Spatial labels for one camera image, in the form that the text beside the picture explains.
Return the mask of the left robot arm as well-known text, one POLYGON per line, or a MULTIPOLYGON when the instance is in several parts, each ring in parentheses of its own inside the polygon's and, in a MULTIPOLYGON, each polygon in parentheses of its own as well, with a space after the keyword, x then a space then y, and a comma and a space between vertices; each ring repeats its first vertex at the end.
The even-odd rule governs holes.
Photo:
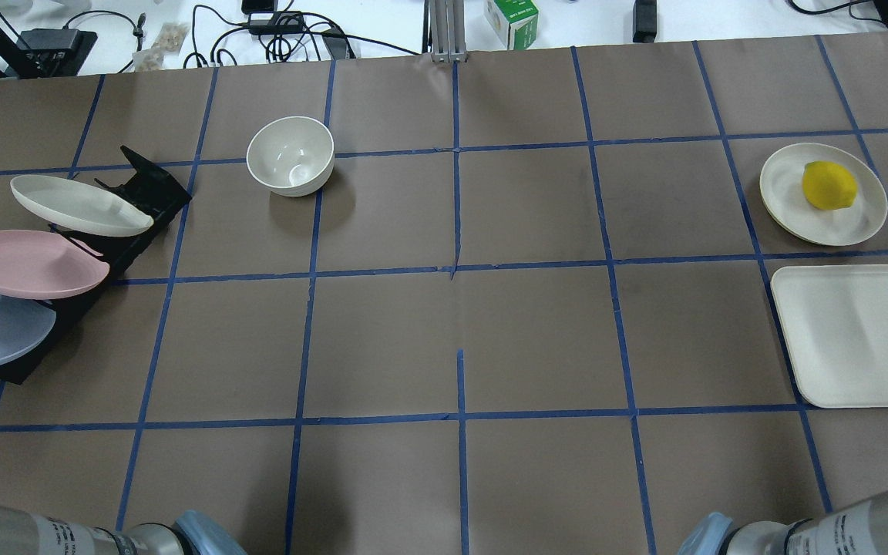
POLYGON ((214 520, 187 510, 175 523, 120 533, 0 506, 0 554, 244 554, 214 520))

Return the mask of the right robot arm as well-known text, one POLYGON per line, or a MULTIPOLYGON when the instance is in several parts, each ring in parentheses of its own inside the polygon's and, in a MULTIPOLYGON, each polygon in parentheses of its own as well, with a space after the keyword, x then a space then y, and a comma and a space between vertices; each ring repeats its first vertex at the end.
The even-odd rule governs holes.
POLYGON ((754 521, 736 527, 709 513, 680 554, 888 554, 888 491, 825 514, 784 524, 754 521))

